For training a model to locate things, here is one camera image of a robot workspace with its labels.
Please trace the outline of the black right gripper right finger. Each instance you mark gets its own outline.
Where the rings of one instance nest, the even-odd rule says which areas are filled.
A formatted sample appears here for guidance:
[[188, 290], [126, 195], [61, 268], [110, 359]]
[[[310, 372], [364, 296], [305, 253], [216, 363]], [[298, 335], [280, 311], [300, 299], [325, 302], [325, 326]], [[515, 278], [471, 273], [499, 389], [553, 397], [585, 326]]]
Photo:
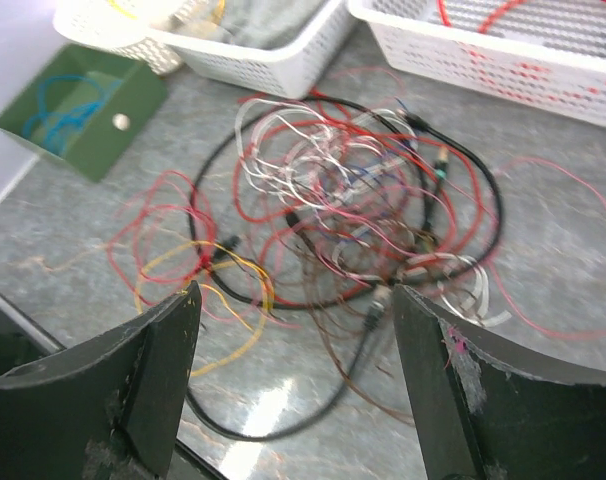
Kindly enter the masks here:
[[430, 479], [606, 479], [606, 371], [473, 325], [406, 286], [393, 320]]

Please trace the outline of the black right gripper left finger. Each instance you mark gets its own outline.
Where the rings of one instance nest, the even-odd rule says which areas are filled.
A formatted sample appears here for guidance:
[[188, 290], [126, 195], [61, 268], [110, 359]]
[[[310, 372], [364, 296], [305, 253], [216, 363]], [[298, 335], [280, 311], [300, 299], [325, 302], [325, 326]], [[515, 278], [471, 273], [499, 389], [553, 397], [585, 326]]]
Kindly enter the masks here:
[[0, 297], [0, 479], [163, 479], [198, 338], [196, 283], [69, 348]]

